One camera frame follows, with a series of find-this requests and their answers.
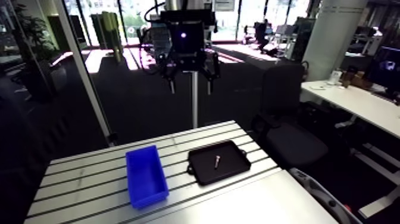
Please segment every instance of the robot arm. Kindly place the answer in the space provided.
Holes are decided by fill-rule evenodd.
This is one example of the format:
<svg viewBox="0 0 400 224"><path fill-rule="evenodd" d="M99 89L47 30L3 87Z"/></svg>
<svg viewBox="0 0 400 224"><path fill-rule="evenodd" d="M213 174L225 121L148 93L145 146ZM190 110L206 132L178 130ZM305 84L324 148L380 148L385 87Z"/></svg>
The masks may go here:
<svg viewBox="0 0 400 224"><path fill-rule="evenodd" d="M161 5L163 4L155 5L150 10ZM152 33L153 42L162 40L164 41L162 48L166 49L168 45L170 48L167 55L165 53L155 54L158 68L152 74L160 73L161 77L168 81L172 93L175 93L174 77L179 71L198 71L207 79L208 93L210 94L213 91L214 80L220 77L220 66L216 52L212 54L214 73L208 70L205 63L208 54L205 47L205 27L215 25L215 12L211 10L211 3L205 4L196 0L166 0L165 8L166 11L162 11L159 19L156 20L146 18L150 10L145 14L146 20L152 23L151 29L160 30L160 27L163 27L164 31L167 31L167 35L165 32ZM153 43L153 46L155 52L158 52L156 47L159 44Z"/></svg>

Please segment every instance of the black office chair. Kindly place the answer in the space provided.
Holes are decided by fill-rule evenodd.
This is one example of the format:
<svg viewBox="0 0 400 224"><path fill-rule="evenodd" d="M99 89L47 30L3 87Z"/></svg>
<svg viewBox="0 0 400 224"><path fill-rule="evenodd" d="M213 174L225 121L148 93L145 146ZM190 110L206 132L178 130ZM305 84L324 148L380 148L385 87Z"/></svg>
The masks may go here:
<svg viewBox="0 0 400 224"><path fill-rule="evenodd" d="M252 121L257 142L285 168L304 167L328 152L323 142L296 122L303 75L302 65L268 69L262 79L260 112Z"/></svg>

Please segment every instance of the screw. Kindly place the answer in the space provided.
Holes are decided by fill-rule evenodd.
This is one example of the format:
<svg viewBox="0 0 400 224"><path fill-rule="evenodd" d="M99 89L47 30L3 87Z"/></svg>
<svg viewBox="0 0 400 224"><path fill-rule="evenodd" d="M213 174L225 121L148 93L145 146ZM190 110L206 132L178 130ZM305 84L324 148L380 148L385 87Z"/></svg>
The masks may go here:
<svg viewBox="0 0 400 224"><path fill-rule="evenodd" d="M218 168L218 164L220 163L220 158L221 157L219 155L215 156L215 166L214 166L215 170Z"/></svg>

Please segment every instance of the column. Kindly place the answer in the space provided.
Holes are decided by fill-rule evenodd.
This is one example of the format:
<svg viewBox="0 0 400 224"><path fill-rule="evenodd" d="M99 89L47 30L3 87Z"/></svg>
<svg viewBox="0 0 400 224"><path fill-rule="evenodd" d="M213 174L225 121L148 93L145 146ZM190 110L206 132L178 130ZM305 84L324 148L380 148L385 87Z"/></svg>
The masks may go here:
<svg viewBox="0 0 400 224"><path fill-rule="evenodd" d="M303 61L307 81L328 79L342 63L367 0L322 0Z"/></svg>

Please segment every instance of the desk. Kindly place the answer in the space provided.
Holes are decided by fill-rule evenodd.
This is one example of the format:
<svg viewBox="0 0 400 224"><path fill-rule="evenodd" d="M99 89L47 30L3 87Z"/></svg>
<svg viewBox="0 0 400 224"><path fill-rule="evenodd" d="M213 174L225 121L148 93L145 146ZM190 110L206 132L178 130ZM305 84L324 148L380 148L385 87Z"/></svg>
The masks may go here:
<svg viewBox="0 0 400 224"><path fill-rule="evenodd" d="M324 86L324 89L313 89L318 86ZM391 102L354 86L349 86L348 89L327 86L325 81L304 82L302 89L400 138L400 107ZM400 161L377 148L371 150L400 169ZM400 196L400 171L391 173L363 154L357 153L355 156L397 185L387 196L359 210L361 215L368 218L391 205Z"/></svg>
<svg viewBox="0 0 400 224"><path fill-rule="evenodd" d="M188 151L231 139L251 169L208 186L186 173ZM156 145L167 200L135 210L125 153ZM192 129L51 161L31 205L32 223L337 223L235 122Z"/></svg>

